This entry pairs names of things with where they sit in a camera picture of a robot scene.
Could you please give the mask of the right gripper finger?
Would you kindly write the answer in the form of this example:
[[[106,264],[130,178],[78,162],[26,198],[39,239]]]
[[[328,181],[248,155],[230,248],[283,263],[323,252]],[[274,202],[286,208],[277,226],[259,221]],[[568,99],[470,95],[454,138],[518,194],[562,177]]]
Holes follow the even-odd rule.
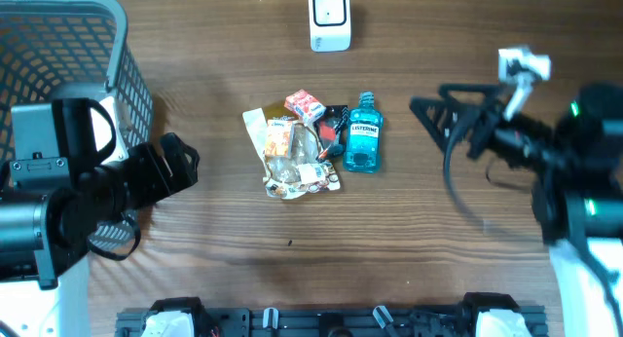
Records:
[[[447,83],[442,84],[438,93],[443,98],[453,98],[452,93],[469,93],[469,94],[481,94],[483,98],[496,96],[505,89],[503,85],[497,84],[458,84]]]
[[[451,99],[413,97],[410,109],[442,152],[461,142],[480,116],[476,105]]]

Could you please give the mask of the blue mouthwash bottle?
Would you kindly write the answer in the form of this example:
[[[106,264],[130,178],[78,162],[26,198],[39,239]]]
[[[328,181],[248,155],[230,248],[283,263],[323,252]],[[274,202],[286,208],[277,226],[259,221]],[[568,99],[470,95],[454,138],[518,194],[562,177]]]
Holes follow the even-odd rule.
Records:
[[[383,114],[372,92],[362,92],[358,106],[349,111],[343,166],[351,172],[376,173],[381,167]]]

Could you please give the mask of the red small packet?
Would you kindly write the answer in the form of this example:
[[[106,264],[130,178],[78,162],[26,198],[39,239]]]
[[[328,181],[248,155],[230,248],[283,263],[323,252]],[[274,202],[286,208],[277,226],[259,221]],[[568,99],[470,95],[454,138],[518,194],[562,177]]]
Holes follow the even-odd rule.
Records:
[[[323,116],[314,123],[321,144],[321,150],[316,157],[319,162],[344,154],[346,147],[342,142],[342,132],[347,126],[348,116],[349,109],[346,105],[330,105],[326,107]]]

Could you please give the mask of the orange small box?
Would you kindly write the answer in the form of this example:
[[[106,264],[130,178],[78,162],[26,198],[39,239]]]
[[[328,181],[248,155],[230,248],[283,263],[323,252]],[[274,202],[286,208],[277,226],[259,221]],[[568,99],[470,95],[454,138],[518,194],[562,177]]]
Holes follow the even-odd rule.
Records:
[[[291,156],[294,134],[294,122],[285,120],[269,120],[264,154],[266,157]]]

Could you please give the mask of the beige snack pouch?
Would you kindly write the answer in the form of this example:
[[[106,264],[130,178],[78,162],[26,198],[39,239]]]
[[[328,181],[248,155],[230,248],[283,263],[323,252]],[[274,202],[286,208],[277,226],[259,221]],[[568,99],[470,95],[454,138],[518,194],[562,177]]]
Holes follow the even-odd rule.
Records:
[[[281,200],[294,200],[306,194],[337,191],[341,181],[333,164],[319,162],[321,150],[315,130],[306,126],[293,112],[280,103],[248,110],[242,113],[247,133],[262,162],[265,176],[263,184],[267,195]],[[294,122],[291,156],[266,157],[264,154],[269,120]]]

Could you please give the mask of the red white tissue pack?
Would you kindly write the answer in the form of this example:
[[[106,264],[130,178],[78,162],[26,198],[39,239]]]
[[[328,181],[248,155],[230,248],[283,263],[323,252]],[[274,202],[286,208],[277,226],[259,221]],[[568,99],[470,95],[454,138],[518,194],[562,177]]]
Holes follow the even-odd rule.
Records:
[[[326,111],[326,107],[305,90],[289,95],[284,101],[284,107],[295,113],[306,126],[313,125]]]

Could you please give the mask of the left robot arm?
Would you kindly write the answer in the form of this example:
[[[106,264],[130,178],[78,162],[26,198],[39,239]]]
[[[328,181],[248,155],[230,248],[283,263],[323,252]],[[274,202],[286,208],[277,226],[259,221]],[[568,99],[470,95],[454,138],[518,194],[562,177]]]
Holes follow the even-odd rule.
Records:
[[[1,333],[88,336],[90,239],[198,181],[199,153],[176,134],[111,161],[117,132],[89,98],[12,108],[16,156],[1,167]]]

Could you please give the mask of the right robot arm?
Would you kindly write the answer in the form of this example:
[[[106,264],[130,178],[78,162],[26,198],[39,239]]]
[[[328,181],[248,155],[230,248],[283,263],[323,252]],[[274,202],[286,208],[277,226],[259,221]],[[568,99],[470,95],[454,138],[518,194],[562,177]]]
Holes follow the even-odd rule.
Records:
[[[445,187],[469,221],[479,216],[452,178],[455,147],[468,158],[493,152],[510,168],[535,175],[531,209],[548,247],[568,335],[622,333],[622,90],[610,83],[580,89],[554,127],[522,114],[528,85],[443,84],[436,99],[410,109],[443,153]]]

